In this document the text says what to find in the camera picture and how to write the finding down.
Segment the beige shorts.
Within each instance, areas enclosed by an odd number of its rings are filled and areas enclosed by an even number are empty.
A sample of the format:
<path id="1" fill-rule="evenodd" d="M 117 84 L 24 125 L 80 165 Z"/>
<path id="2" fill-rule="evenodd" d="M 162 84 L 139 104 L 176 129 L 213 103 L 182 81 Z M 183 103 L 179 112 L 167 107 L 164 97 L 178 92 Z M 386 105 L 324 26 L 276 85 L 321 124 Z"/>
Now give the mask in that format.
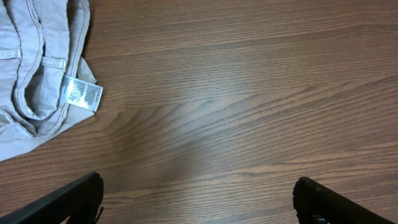
<path id="1" fill-rule="evenodd" d="M 1 159 L 94 115 L 103 89 L 82 56 L 88 0 L 1 2 Z"/>

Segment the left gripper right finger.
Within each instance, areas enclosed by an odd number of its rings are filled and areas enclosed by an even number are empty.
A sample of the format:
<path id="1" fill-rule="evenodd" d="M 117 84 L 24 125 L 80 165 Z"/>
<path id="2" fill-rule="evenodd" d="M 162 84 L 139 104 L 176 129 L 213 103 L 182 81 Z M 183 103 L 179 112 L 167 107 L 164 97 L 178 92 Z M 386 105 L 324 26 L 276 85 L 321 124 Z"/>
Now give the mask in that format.
<path id="1" fill-rule="evenodd" d="M 394 224 L 308 177 L 296 182 L 293 206 L 300 224 Z"/>

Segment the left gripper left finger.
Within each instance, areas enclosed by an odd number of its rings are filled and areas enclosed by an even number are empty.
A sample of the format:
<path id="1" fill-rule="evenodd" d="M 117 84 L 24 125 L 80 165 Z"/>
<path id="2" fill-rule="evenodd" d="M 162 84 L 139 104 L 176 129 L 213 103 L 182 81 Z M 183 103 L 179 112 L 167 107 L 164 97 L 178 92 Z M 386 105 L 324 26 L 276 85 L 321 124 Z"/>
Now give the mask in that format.
<path id="1" fill-rule="evenodd" d="M 92 172 L 1 217 L 1 224 L 96 224 L 103 212 L 104 182 Z"/>

